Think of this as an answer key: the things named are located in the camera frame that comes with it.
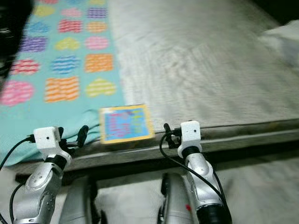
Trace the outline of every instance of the floor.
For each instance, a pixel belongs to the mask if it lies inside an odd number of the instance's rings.
[[[217,165],[234,224],[297,223],[299,206],[299,150],[225,162]],[[97,208],[103,209],[110,224],[155,224],[162,202],[161,176],[179,168],[129,175],[98,181]],[[0,208],[8,219],[8,199],[16,186],[14,174],[0,173]],[[68,187],[56,200],[52,224],[58,223]]]

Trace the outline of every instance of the colorful book cover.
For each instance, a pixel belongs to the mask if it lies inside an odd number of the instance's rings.
[[[144,140],[155,136],[145,105],[101,108],[100,133],[104,144]]]

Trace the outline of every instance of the red dot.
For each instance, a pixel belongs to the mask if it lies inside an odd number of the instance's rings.
[[[186,206],[186,209],[187,209],[188,211],[191,211],[191,207],[190,207],[190,205],[186,204],[185,206]]]

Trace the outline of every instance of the black cable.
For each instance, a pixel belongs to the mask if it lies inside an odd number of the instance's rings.
[[[221,186],[221,183],[220,183],[220,181],[219,181],[218,176],[215,175],[215,178],[216,178],[216,181],[217,181],[217,183],[218,183],[218,185],[219,185],[219,188],[220,188],[221,193],[220,193],[219,190],[217,190],[217,189],[216,189],[216,188],[215,188],[209,181],[207,181],[203,176],[201,176],[200,174],[196,173],[193,169],[190,169],[190,168],[187,167],[185,164],[183,164],[183,163],[181,163],[181,162],[179,162],[179,161],[177,161],[177,160],[171,158],[169,155],[167,155],[167,154],[163,151],[162,144],[163,144],[163,141],[164,141],[164,139],[165,139],[165,137],[166,137],[167,135],[168,135],[168,134],[164,134],[163,137],[162,137],[161,140],[160,140],[159,148],[160,148],[160,152],[161,152],[161,154],[162,154],[165,158],[167,158],[167,159],[169,159],[169,160],[175,162],[176,164],[178,164],[178,165],[181,166],[182,168],[184,168],[184,169],[188,170],[190,173],[194,174],[196,177],[198,177],[200,180],[202,180],[206,185],[208,185],[213,191],[215,191],[216,194],[221,198],[221,200],[222,200],[222,202],[223,202],[223,204],[224,204],[225,209],[228,211],[230,220],[232,220],[232,219],[231,219],[231,214],[230,214],[230,212],[229,212],[228,205],[227,205],[227,203],[226,203],[226,199],[225,199],[225,196],[224,196],[223,188],[222,188],[222,186]]]
[[[9,200],[9,215],[10,215],[10,220],[11,223],[14,223],[14,209],[13,209],[13,205],[14,205],[14,196],[17,193],[18,189],[20,189],[21,186],[23,186],[25,183],[20,183],[13,191],[13,193],[10,196],[10,200]]]
[[[0,171],[2,170],[6,160],[8,159],[8,157],[10,156],[10,154],[15,150],[15,148],[17,148],[20,144],[22,144],[23,142],[26,142],[26,141],[31,141],[32,140],[32,137],[27,137],[25,139],[23,139],[22,141],[19,141],[17,144],[15,144],[14,147],[12,147],[12,149],[7,153],[7,155],[5,156],[5,158],[3,159],[2,163],[0,164]],[[1,212],[0,212],[0,221],[3,223],[3,224],[8,224],[7,221],[4,219],[4,217],[2,216]]]

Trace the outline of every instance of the mattress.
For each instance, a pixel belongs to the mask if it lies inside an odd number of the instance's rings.
[[[146,104],[157,135],[95,142],[69,169],[160,158],[165,122],[198,120],[206,151],[299,139],[299,74],[259,42],[277,23],[252,2],[113,0],[109,8],[126,104]]]

